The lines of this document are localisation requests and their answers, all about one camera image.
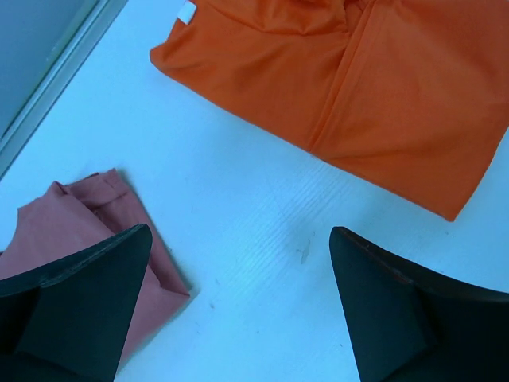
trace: orange fabric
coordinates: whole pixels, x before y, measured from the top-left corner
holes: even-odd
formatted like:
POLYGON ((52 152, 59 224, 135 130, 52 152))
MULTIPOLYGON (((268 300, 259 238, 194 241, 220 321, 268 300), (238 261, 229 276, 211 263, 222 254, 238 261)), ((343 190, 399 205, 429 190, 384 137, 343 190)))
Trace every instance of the orange fabric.
POLYGON ((196 0, 165 74, 453 220, 509 125, 505 0, 196 0))

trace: mauve fabric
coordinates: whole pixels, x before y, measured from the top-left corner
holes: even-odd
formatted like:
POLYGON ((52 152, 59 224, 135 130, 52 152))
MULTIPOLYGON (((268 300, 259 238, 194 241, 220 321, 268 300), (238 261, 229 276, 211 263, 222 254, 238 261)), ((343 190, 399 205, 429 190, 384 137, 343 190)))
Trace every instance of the mauve fabric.
POLYGON ((153 244, 122 351, 124 361, 189 296, 145 209, 116 170, 70 185, 53 182, 44 196, 20 208, 14 238, 0 255, 0 279, 51 263, 141 223, 149 225, 153 244))

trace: gray trim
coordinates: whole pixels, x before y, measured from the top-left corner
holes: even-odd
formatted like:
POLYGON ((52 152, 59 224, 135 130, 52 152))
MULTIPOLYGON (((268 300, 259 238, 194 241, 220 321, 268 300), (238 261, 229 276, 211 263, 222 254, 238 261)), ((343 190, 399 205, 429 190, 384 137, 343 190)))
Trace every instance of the gray trim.
POLYGON ((0 179, 127 0, 100 0, 0 141, 0 179))

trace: folded cloth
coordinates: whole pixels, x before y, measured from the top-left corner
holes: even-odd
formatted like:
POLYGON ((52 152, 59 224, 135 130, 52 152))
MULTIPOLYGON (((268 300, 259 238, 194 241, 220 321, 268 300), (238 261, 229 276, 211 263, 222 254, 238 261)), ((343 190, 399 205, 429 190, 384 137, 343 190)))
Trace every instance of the folded cloth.
POLYGON ((193 0, 166 75, 453 220, 509 125, 505 0, 193 0))
POLYGON ((44 196, 20 208, 14 238, 0 255, 0 279, 81 251, 136 224, 150 227, 153 243, 122 351, 125 360, 189 296, 145 209, 116 170, 70 185, 54 182, 44 196))

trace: clothing label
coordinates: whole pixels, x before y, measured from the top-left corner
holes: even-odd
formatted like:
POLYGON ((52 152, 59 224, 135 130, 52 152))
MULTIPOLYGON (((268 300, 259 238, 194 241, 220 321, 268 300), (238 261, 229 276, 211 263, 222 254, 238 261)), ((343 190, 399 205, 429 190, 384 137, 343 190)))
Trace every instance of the clothing label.
POLYGON ((194 13, 196 12, 196 5, 192 2, 185 2, 181 10, 178 11, 177 17, 184 23, 191 22, 194 13))

